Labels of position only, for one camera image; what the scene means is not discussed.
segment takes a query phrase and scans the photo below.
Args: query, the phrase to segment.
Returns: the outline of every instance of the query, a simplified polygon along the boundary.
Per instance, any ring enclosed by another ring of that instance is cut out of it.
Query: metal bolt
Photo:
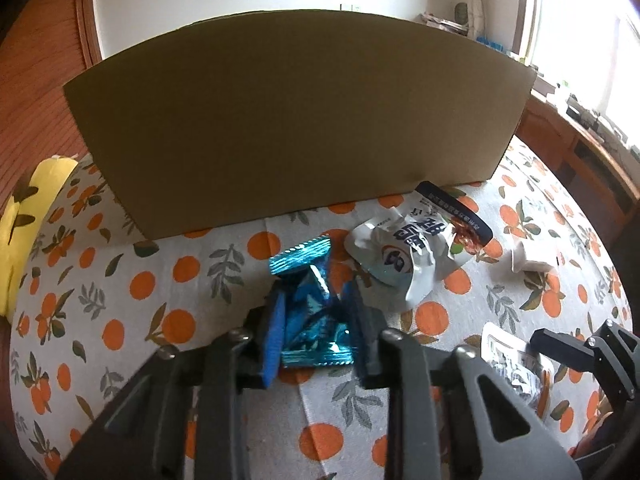
[[[396,328],[385,328],[380,335],[382,336],[382,339],[389,343],[400,341],[404,337],[404,334]]]
[[[235,341],[236,343],[240,343],[242,341],[249,341],[252,338],[251,332],[249,332],[245,328],[233,328],[229,330],[229,339],[231,341]]]
[[[476,351],[473,347],[467,345],[460,345],[456,347],[456,352],[460,357],[464,357],[466,359],[473,359],[476,357]]]
[[[174,345],[162,345],[158,350],[156,350],[158,357],[165,361],[176,357],[178,352],[179,350]]]

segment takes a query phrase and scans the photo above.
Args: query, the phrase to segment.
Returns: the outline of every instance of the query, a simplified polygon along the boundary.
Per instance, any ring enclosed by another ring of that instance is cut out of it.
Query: orange patterned tablecloth
[[[443,349],[476,343],[487,321],[524,339],[540,327],[584,338],[609,317],[631,327],[597,234],[518,139],[490,181],[448,191],[478,212],[495,239],[415,311],[389,315],[390,324]],[[270,289],[268,258],[320,234],[332,238],[334,287],[356,275],[367,301],[384,308],[388,287],[356,266],[342,241],[402,200],[345,203],[152,242],[85,158],[42,225],[18,295],[10,370],[22,448],[52,476],[158,345],[195,348],[240,325]],[[512,273],[513,235],[556,242],[558,273]],[[566,448],[593,424],[599,395],[590,374],[556,364],[545,423]],[[383,477],[387,394],[361,390],[350,367],[281,372],[269,391],[244,398],[252,478]]]

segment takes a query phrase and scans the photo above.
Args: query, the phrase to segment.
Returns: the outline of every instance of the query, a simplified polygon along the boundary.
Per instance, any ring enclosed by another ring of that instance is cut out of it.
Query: brown cardboard panel
[[[421,180],[488,179],[533,70],[375,14],[284,10],[195,23],[65,86],[94,160],[161,238]]]

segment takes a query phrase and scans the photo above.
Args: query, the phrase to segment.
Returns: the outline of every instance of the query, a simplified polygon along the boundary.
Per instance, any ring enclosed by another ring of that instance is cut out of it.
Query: blue candy wrapper
[[[269,268],[286,294],[284,367],[353,363],[346,313],[328,282],[329,237],[276,254]]]

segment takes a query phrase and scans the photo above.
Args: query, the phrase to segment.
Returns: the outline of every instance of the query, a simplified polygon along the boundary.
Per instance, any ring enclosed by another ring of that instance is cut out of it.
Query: wooden cabinet
[[[516,135],[554,172],[610,248],[633,218],[640,192],[596,139],[532,94]]]

